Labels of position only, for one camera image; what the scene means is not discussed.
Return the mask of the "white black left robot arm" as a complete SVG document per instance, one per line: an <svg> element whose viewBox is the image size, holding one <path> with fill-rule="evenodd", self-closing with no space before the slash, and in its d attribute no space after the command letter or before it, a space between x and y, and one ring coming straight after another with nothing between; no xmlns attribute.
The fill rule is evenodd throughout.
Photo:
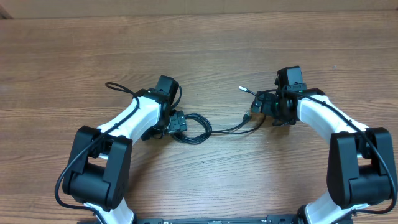
<svg viewBox="0 0 398 224"><path fill-rule="evenodd" d="M67 166L55 186L59 205L88 210L97 223L133 223L124 195L128 188L132 147L153 134L176 133L179 87L132 93L131 104L97 128L82 126L75 134Z"/></svg>

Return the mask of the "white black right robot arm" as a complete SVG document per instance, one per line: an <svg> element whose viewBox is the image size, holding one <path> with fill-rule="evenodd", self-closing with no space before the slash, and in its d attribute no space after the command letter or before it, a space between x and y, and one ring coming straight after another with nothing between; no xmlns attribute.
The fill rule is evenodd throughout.
<svg viewBox="0 0 398 224"><path fill-rule="evenodd" d="M273 117L273 126L301 121L330 147L327 191L299 208L296 223L352 223L357 213L381 215L395 207L396 163L392 137L385 128L353 120L318 88L259 91L252 112Z"/></svg>

